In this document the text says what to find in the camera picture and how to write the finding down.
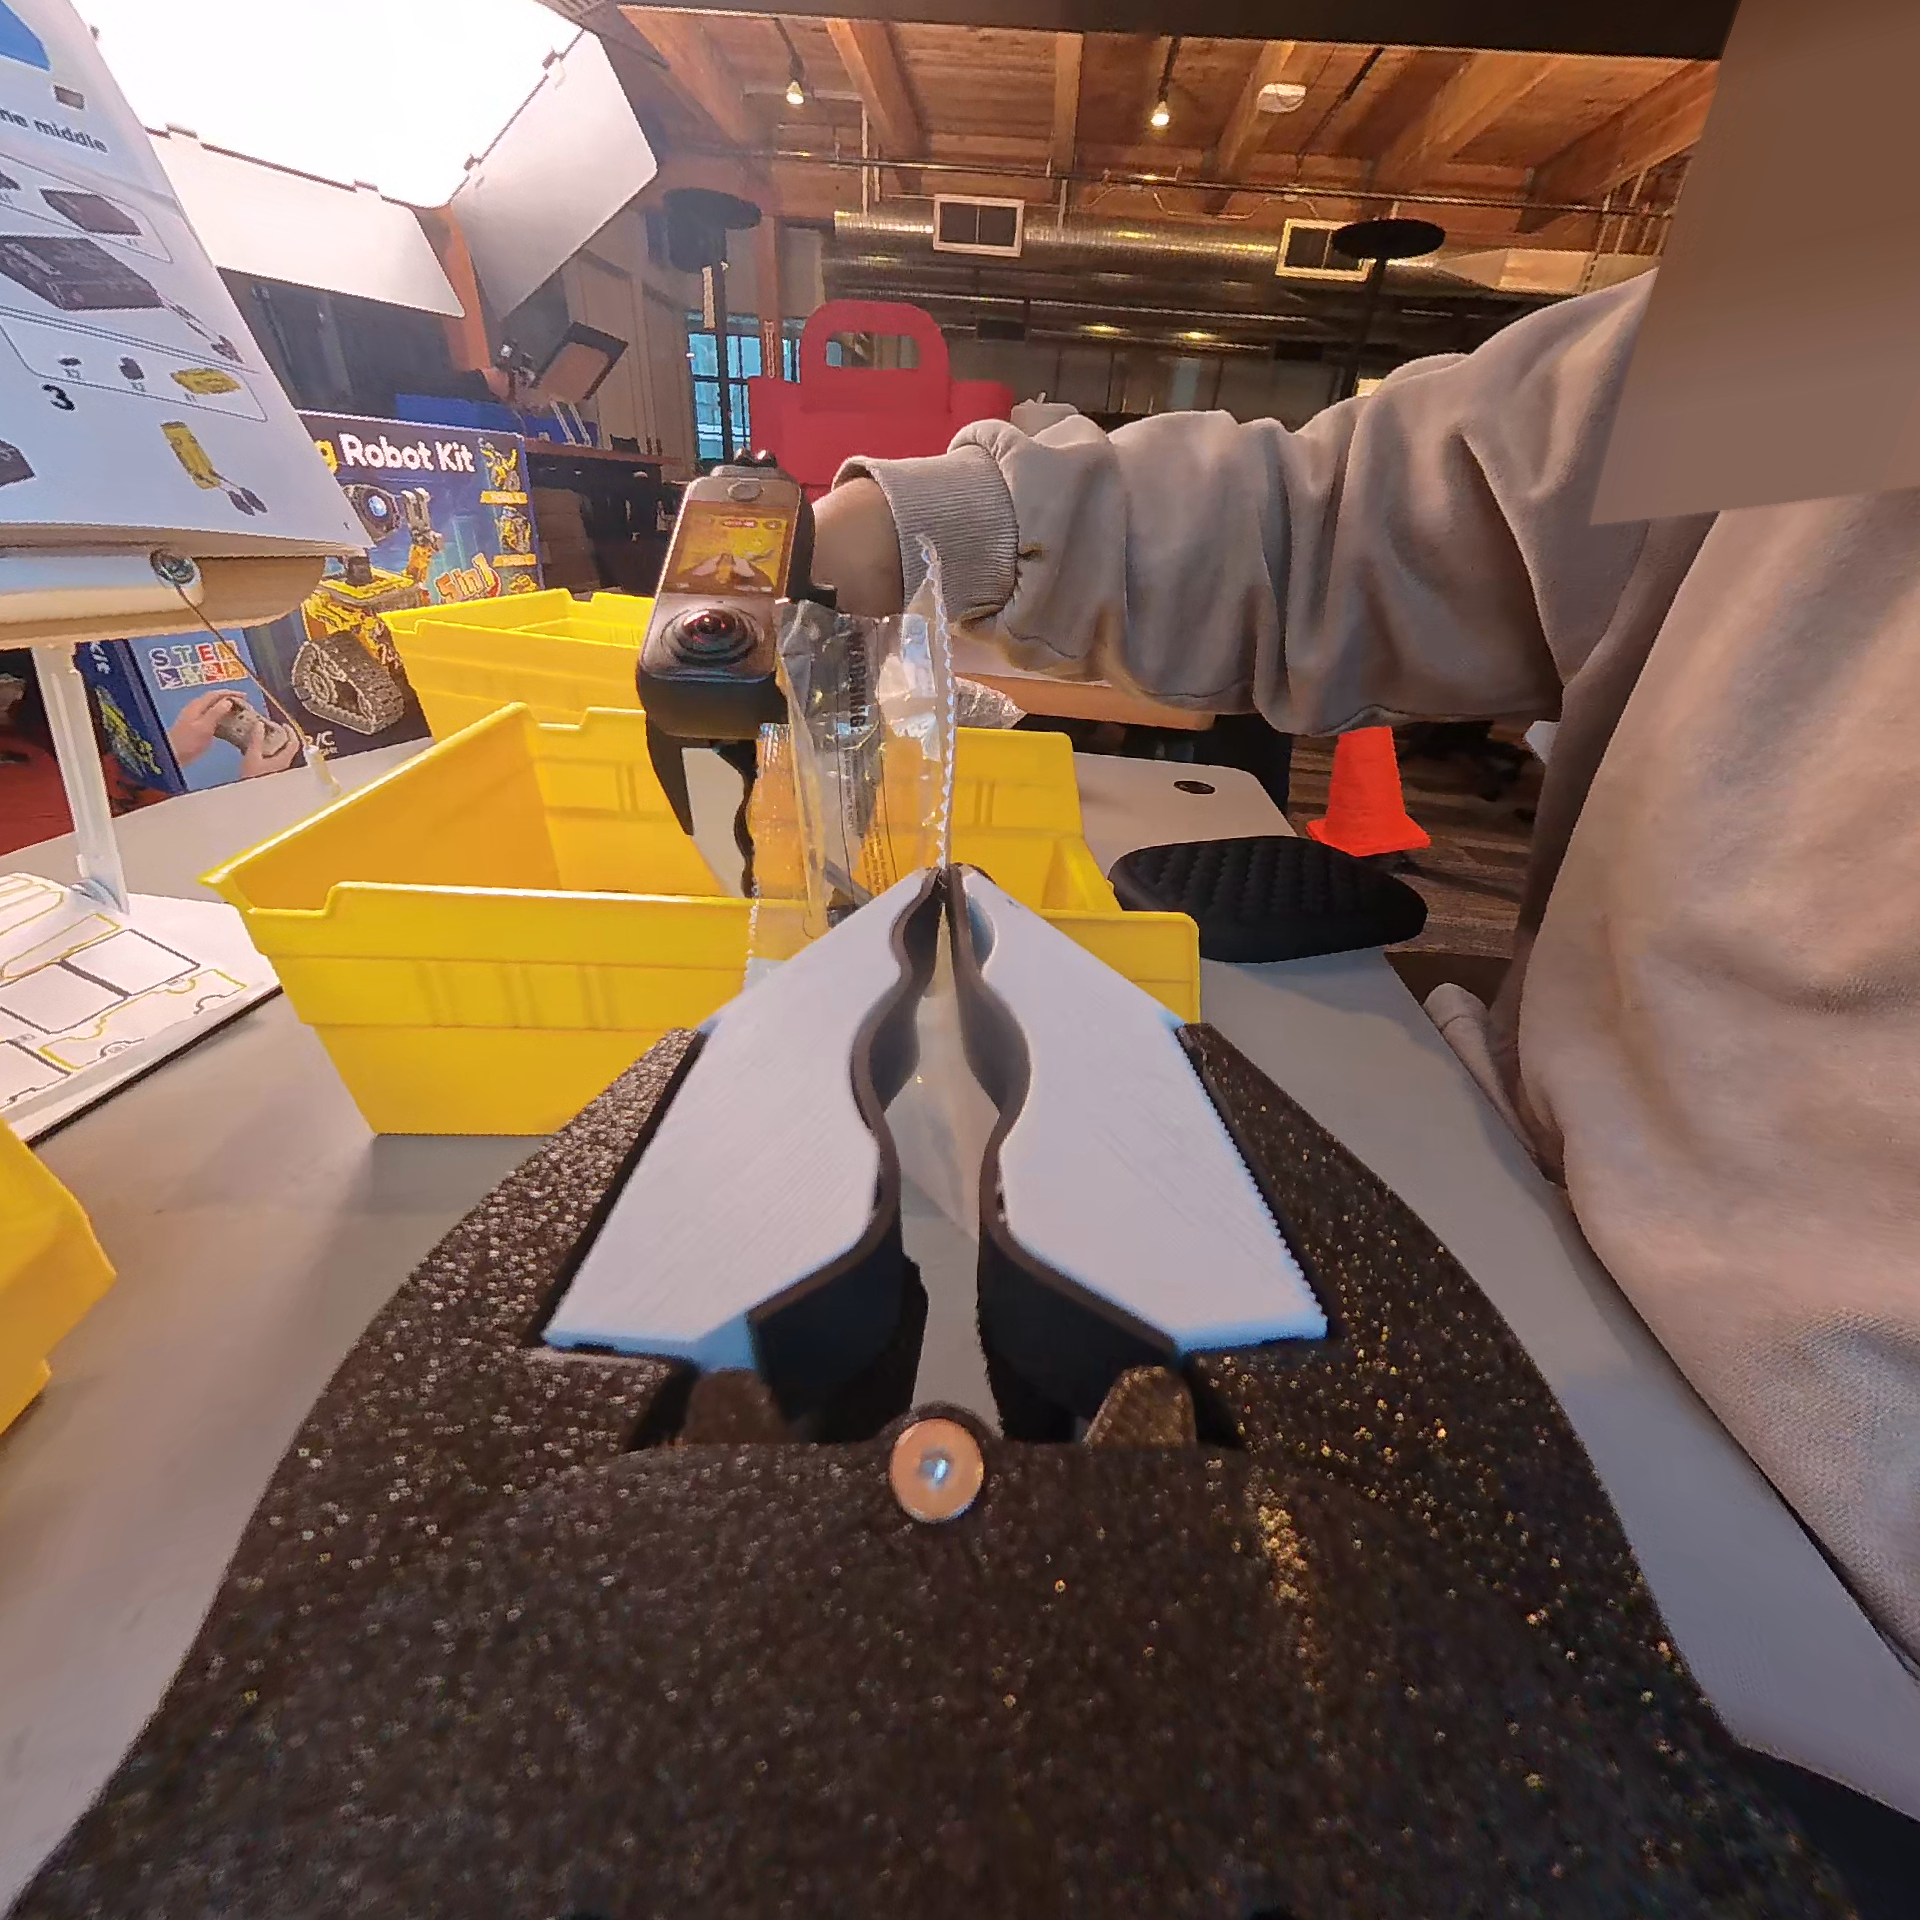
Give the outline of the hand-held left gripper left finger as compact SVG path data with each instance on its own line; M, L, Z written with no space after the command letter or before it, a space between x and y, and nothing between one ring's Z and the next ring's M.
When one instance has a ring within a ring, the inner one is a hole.
M700 1372L875 1364L904 1309L885 1111L918 1058L941 893L934 871L902 877L703 1022L548 1349Z

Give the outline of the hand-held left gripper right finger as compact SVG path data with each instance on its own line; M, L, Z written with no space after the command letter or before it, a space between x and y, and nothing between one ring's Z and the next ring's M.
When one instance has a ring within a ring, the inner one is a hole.
M1117 1378L1328 1334L1187 1024L972 868L948 871L965 1050L996 1111L977 1321L1020 1378Z

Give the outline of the small clear bag white label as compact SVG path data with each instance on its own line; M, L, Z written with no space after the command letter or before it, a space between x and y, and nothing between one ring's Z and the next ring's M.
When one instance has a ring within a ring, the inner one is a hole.
M747 981L950 849L957 681L940 610L865 616L824 586L777 615L784 717L759 730L741 816L751 838ZM991 1128L963 1046L943 914L911 1008L916 1062L887 1106L902 1245L927 1293L911 1401L998 1429L975 1329L975 1175Z

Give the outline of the yellow bin with bricks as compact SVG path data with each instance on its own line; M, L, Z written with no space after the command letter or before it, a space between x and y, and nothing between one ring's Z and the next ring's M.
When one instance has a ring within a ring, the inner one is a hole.
M639 645L654 600L565 589L503 594L388 615L401 669L433 741L526 703L576 726L587 710L636 710Z
M960 729L950 857L1199 1016L1188 916L1126 912L1055 734ZM207 874L384 1136L544 1136L747 984L636 710L510 706Z

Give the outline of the yellow storage bin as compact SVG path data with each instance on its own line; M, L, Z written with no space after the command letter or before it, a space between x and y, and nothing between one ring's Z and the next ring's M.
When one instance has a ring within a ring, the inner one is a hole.
M46 1388L54 1343L111 1281L79 1200L3 1125L3 1429Z

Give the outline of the person's right forearm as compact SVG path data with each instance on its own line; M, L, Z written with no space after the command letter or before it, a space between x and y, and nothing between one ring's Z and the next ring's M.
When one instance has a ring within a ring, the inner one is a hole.
M1534 722L1607 737L1701 533L1596 522L1652 276L1548 306L1299 429L1164 414L965 426L848 462L887 493L904 602L1007 669L1278 730Z

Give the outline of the grey desk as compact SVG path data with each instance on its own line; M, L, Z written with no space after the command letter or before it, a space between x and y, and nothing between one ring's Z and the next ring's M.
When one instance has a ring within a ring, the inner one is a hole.
M1727 1725L1916 1815L1913 1670L1392 967L1343 953L1203 976L1204 1016L1411 1204L1526 1343ZM4 1905L153 1714L367 1319L533 1142L372 1136L273 996L39 1152L116 1281L4 1436Z

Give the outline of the wooden edged background desk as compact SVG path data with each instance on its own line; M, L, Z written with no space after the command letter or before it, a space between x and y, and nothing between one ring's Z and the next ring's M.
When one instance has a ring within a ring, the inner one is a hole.
M1071 682L975 669L965 669L957 676L1005 690L1023 709L1023 719L1038 719L1041 726L1087 725L1190 734L1212 729L1216 719L1212 710L1158 703L1104 681Z

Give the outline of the person's right hand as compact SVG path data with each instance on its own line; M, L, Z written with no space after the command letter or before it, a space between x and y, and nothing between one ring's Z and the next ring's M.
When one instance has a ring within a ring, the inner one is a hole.
M853 616L904 610L902 550L895 516L880 485L860 473L835 485L811 508L808 576L831 589Z

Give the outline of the black wrist rest pad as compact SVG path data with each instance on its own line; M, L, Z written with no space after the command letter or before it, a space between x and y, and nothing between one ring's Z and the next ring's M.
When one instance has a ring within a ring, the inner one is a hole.
M1276 964L1417 940L1427 901L1379 864L1309 836L1134 848L1108 871L1126 910L1187 914L1203 957Z

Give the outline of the printed toy box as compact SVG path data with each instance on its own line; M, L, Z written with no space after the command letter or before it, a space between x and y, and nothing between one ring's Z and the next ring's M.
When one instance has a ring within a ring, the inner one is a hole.
M544 583L523 444L444 423L303 415L364 542L265 625L79 648L116 812L423 737L396 645L423 607Z

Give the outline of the orange traffic cone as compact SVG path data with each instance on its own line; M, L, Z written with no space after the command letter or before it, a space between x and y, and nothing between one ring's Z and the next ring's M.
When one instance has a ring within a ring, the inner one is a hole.
M1407 814L1392 726L1358 726L1335 741L1328 804L1305 831L1348 857L1400 857L1433 842Z

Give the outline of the beige booklet stand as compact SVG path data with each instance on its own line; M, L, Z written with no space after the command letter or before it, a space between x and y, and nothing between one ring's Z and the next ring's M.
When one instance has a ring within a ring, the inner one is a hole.
M76 890L131 918L105 773L76 648L96 639L248 628L292 613L323 557L192 559L166 546L11 546L3 556L3 645L32 653L69 804Z

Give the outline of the white printed sheet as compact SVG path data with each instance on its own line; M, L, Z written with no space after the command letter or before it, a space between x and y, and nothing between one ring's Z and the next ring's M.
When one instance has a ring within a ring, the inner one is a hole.
M3 1117L24 1142L279 992L224 902L3 877Z

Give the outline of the instruction booklet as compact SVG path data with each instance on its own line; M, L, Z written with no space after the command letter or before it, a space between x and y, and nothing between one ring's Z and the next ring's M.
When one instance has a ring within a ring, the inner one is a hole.
M3 4L4 546L364 543L71 4Z

